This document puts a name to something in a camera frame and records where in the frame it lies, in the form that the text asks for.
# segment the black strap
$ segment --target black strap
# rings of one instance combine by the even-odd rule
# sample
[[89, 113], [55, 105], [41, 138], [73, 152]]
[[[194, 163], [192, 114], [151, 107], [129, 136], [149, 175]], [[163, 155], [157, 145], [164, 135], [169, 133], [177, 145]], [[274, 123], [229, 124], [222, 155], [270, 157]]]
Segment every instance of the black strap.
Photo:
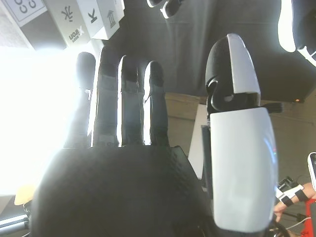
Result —
[[299, 190], [295, 193], [295, 195], [298, 197], [299, 201], [308, 201], [309, 198], [305, 195], [305, 193], [302, 190]]
[[285, 196], [284, 198], [282, 198], [281, 201], [288, 207], [294, 204], [288, 196]]

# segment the wire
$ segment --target wire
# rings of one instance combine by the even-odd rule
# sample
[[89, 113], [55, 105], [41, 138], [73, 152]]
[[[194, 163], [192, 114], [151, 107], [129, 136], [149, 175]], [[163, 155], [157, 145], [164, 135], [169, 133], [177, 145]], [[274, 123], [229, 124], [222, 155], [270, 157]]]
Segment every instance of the wire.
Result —
[[27, 234], [21, 236], [21, 237], [29, 237], [30, 236], [30, 232], [28, 232]]
[[302, 224], [304, 221], [306, 221], [306, 220], [308, 220], [308, 219], [310, 219], [310, 217], [306, 217], [304, 220], [302, 220], [302, 221], [300, 221], [299, 223], [297, 223], [297, 224], [295, 224], [295, 225], [293, 225], [293, 226], [290, 226], [290, 227], [288, 227], [288, 228], [286, 228], [286, 229], [289, 230], [289, 229], [291, 229], [291, 228], [293, 228], [293, 227], [296, 227], [296, 226], [298, 226], [299, 224]]

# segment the textured black surface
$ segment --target textured black surface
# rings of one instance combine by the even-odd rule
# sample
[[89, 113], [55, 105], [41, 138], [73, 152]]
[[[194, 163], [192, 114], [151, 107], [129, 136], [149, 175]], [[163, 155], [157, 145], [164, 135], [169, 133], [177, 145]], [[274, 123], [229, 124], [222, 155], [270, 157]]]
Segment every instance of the textured black surface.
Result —
[[35, 195], [32, 236], [175, 237], [206, 219], [215, 232], [181, 148], [64, 149]]
[[[314, 0], [294, 2], [294, 27], [316, 7]], [[280, 0], [186, 0], [165, 20], [146, 0], [125, 0], [125, 17], [110, 44], [125, 54], [162, 64], [166, 92], [205, 96], [205, 68], [212, 45], [236, 33], [248, 48], [262, 98], [304, 101], [315, 87], [316, 68], [278, 42]]]

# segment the black fabric backdrop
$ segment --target black fabric backdrop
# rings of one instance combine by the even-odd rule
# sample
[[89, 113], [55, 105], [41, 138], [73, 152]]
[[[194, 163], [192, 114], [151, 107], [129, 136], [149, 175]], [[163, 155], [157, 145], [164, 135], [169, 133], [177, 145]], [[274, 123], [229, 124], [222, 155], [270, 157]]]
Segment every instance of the black fabric backdrop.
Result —
[[[316, 3], [293, 2], [296, 26]], [[205, 96], [207, 56], [227, 33], [239, 34], [244, 40], [262, 99], [303, 101], [314, 89], [316, 68], [298, 52], [288, 53], [279, 45], [280, 0], [184, 0], [168, 20], [159, 10], [162, 4], [149, 8], [146, 0], [125, 0], [120, 29], [107, 43], [122, 54], [159, 61], [167, 92]]]

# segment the chinese character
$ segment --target chinese character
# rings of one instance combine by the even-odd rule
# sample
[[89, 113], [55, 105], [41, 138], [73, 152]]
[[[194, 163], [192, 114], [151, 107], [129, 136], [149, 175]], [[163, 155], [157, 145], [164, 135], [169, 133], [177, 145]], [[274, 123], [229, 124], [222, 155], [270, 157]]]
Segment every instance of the chinese character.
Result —
[[65, 20], [69, 18], [69, 22], [72, 22], [72, 11], [70, 11], [70, 6], [65, 7], [65, 11], [62, 11], [61, 13], [65, 14]]
[[108, 13], [108, 19], [110, 21], [110, 27], [112, 28], [116, 24], [116, 22], [114, 20], [113, 11], [111, 10]]

